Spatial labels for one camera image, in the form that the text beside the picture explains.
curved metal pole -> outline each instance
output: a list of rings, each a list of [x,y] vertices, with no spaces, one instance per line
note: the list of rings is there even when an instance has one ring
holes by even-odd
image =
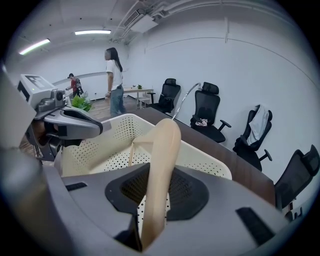
[[[177,114],[179,113],[179,110],[180,110],[182,104],[184,103],[186,97],[188,96],[188,94],[189,94],[196,86],[200,86],[200,85],[201,85],[201,83],[200,83],[200,82],[197,82],[197,83],[196,83],[194,86],[192,86],[192,88],[186,93],[186,95],[183,97],[183,99],[182,99],[182,101],[181,101],[181,104],[180,104],[178,110],[175,112],[174,116],[172,117],[172,120],[175,119],[175,117],[176,117]]]

white wall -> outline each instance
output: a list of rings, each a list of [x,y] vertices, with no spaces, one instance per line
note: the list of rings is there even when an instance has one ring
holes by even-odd
[[[228,40],[226,42],[226,23]],[[197,82],[216,84],[220,119],[232,125],[222,133],[232,149],[244,132],[248,113],[264,104],[273,113],[272,129],[260,150],[273,161],[262,162],[274,183],[293,152],[320,151],[320,73],[308,42],[296,29],[272,16],[237,7],[195,8],[174,14],[129,45],[130,84],[153,87],[156,102],[166,78],[181,85],[179,102]],[[187,97],[177,119],[189,125],[195,112],[194,93]],[[298,196],[300,205],[319,188],[320,174]]]
[[[115,47],[123,67],[124,82],[127,70],[128,48],[123,44],[103,42],[86,42],[65,45],[50,50],[50,52],[31,52],[20,62],[8,63],[7,71],[13,84],[17,85],[20,74],[40,75],[51,83],[66,79],[70,73],[75,76],[105,72],[105,50]],[[88,91],[90,99],[104,98],[108,91],[107,75],[81,78],[84,91]],[[57,85],[65,89],[70,81]]]

perforated basket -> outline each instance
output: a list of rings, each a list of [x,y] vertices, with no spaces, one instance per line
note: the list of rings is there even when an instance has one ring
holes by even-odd
[[[77,176],[107,172],[128,166],[131,143],[134,138],[147,134],[154,125],[134,114],[124,114],[104,121],[110,122],[111,129],[101,135],[86,139],[79,146],[63,149],[61,156],[62,176]],[[150,162],[152,145],[134,147],[132,164]],[[214,157],[181,141],[176,165],[189,167],[209,175],[216,175],[231,180],[228,167]],[[144,214],[145,198],[138,207],[139,230]],[[166,210],[170,209],[169,195]]]

green plant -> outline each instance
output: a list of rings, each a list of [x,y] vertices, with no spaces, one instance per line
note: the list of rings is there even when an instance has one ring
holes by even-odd
[[[72,100],[72,106],[88,112],[92,108],[92,103],[87,100],[88,93],[85,92],[80,97],[76,95]]]

table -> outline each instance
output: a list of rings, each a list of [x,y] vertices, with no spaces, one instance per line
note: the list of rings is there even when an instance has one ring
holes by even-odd
[[[142,89],[137,89],[135,88],[123,88],[123,93],[124,94],[131,94],[131,93],[136,93],[136,104],[139,105],[139,93],[152,93],[154,91],[154,89],[146,89],[146,88],[142,88]],[[142,99],[140,99],[140,109],[142,109]]]
[[[161,113],[152,107],[139,109],[132,113],[153,125],[156,125],[162,119],[170,118],[169,115]],[[235,152],[230,151],[176,119],[175,122],[180,128],[181,139],[184,142],[225,163],[232,174],[233,181],[240,183],[271,205],[276,205],[275,187],[271,179],[241,157],[237,156]]]

